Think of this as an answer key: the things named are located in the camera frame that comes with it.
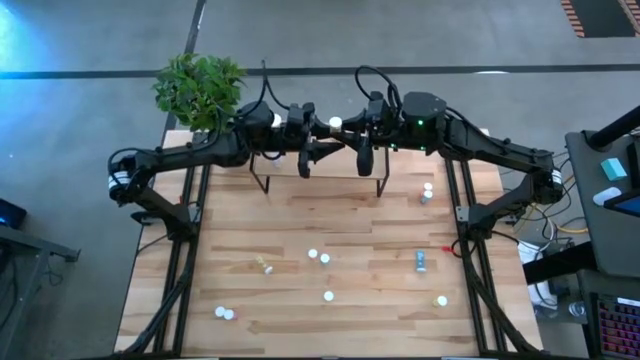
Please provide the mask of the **black aluminium table frame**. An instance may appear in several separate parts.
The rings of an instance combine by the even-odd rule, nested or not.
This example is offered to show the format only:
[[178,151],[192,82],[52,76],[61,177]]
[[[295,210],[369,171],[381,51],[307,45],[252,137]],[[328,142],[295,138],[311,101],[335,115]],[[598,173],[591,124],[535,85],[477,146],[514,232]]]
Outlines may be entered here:
[[[433,198],[420,202],[425,182]],[[196,175],[204,210],[186,316],[162,351],[183,357],[429,357],[478,352],[443,160],[390,152],[371,180],[274,177],[249,166]],[[309,249],[317,249],[310,259]],[[415,253],[426,254],[426,272]],[[320,255],[331,257],[324,265]],[[256,258],[273,267],[266,275]],[[334,293],[327,302],[326,291]],[[434,307],[440,295],[445,307]],[[233,309],[235,320],[214,313]]]

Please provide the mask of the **white power strip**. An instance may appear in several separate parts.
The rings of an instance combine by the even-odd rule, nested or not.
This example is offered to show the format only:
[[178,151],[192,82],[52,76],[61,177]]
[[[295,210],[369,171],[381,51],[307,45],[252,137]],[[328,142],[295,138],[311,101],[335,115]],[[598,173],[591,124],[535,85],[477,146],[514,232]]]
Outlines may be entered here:
[[541,247],[525,241],[518,243],[517,250],[522,264],[527,264],[542,258]]

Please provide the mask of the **black cylindrical post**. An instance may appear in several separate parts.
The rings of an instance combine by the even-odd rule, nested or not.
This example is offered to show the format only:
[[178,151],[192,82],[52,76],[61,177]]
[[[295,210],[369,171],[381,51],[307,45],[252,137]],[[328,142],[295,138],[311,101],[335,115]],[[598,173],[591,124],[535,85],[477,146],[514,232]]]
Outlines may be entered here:
[[587,145],[596,151],[607,151],[614,141],[640,126],[640,105],[598,131],[583,131]]

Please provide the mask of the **grey side desk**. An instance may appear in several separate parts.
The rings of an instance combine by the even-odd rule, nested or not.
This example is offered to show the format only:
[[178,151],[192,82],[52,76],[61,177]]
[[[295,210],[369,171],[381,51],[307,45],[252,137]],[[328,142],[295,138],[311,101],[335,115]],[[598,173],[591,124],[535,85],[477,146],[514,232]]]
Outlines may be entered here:
[[565,135],[597,267],[611,276],[640,277],[640,218],[598,206],[593,196],[611,187],[623,193],[632,190],[629,177],[611,181],[601,163],[616,158],[624,168],[628,168],[627,147],[633,140],[624,136],[615,141],[608,151],[599,152],[587,144],[582,133]]

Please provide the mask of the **backlit mechanical keyboard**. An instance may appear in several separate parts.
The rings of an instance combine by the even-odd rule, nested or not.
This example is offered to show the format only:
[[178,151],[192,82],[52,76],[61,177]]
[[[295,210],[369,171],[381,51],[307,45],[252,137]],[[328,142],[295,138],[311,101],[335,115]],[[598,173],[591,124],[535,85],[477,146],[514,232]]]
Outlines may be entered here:
[[640,300],[595,297],[596,338],[601,355],[640,360]]

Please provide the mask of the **wooden shelf black metal frame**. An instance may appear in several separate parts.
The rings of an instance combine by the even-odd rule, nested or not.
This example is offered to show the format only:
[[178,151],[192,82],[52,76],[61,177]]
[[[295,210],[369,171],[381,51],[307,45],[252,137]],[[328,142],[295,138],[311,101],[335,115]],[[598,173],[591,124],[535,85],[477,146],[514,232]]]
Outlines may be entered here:
[[[300,177],[297,169],[298,153],[286,152],[280,156],[283,157],[280,168],[274,167],[271,163],[271,157],[276,157],[275,152],[267,152],[266,156],[255,154],[249,161],[250,174],[266,194],[269,193],[270,182],[274,177]],[[371,180],[376,184],[376,196],[381,197],[390,177],[389,149],[374,148],[373,172],[366,177],[358,175],[356,157],[357,152],[345,146],[342,150],[323,158],[317,163],[309,161],[310,178]]]

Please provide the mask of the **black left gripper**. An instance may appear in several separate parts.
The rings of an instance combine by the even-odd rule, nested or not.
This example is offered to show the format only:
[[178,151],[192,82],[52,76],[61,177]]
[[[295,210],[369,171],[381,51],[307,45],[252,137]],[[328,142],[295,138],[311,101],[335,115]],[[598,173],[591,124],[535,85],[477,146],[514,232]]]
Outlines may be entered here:
[[[302,106],[291,104],[283,130],[284,152],[297,152],[298,173],[302,178],[310,177],[309,161],[314,163],[323,158],[342,150],[345,145],[340,142],[317,142],[311,143],[312,117],[315,114],[315,105],[311,102]],[[331,127],[319,118],[313,119],[313,136],[330,137]]]

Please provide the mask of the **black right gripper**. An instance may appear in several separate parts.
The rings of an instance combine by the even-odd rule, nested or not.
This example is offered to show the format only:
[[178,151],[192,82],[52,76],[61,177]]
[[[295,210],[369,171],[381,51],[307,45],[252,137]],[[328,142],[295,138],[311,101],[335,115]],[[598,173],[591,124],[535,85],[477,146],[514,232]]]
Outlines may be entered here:
[[361,127],[358,132],[342,132],[341,142],[357,152],[357,171],[362,177],[373,172],[374,148],[389,147],[398,133],[396,112],[383,94],[373,91],[370,97],[366,109],[342,120],[343,127]]

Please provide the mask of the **dark tablet blue screen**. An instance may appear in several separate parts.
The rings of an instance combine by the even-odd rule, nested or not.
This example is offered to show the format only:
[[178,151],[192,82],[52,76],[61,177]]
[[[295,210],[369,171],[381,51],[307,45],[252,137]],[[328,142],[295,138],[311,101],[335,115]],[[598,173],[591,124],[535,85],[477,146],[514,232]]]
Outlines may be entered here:
[[640,218],[640,192],[628,192],[606,200],[604,207]]

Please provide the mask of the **green potted plant black pot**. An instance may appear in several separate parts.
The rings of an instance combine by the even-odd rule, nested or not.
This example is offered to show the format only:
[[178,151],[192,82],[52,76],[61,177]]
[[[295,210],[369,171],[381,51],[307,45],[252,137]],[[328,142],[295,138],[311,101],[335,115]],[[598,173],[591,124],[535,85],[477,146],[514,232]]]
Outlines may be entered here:
[[156,76],[156,106],[191,131],[222,131],[241,99],[246,70],[229,57],[177,55]]

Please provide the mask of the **black desk leg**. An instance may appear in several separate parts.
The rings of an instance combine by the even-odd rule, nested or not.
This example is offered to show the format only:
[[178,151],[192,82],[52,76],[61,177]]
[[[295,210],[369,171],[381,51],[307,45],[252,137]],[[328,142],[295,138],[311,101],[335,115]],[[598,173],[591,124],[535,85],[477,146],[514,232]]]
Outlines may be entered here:
[[523,265],[528,285],[544,282],[562,275],[574,274],[584,269],[597,269],[597,261],[590,242],[570,247]]

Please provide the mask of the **black floor mat orange edge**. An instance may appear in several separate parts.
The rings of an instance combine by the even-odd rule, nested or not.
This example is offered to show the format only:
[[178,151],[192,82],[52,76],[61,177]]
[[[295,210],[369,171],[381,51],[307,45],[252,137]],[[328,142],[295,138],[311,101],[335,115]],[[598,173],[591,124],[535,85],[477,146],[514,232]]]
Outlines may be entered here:
[[640,0],[559,0],[578,38],[640,39]]

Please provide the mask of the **black device blue light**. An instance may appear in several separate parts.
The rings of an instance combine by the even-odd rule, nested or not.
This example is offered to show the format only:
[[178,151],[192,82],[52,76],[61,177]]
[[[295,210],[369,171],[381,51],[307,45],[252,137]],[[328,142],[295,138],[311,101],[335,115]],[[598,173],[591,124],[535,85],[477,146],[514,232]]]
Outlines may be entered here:
[[27,214],[24,208],[0,198],[0,226],[21,229]]

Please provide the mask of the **small teal box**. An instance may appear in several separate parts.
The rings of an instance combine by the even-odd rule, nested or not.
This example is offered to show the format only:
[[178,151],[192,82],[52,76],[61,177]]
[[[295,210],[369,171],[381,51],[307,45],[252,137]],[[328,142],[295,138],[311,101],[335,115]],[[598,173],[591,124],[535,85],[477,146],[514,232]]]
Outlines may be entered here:
[[616,157],[605,159],[600,165],[609,181],[618,181],[627,176],[624,166]]

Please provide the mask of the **white oval device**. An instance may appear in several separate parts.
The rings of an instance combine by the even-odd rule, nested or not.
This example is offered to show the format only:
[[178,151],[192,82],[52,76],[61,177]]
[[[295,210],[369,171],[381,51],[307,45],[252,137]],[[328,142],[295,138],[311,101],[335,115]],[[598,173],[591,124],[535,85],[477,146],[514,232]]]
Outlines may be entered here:
[[600,207],[604,206],[604,203],[608,200],[616,198],[622,194],[621,190],[617,187],[609,187],[604,189],[593,196],[593,202]]

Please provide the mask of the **grey metal stand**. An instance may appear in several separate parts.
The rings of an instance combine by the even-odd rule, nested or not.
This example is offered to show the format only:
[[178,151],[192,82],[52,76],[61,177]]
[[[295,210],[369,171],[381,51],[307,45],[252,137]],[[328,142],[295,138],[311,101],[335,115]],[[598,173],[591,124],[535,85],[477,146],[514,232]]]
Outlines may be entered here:
[[76,262],[81,251],[0,225],[0,360],[7,360],[16,331],[46,273],[51,256]]

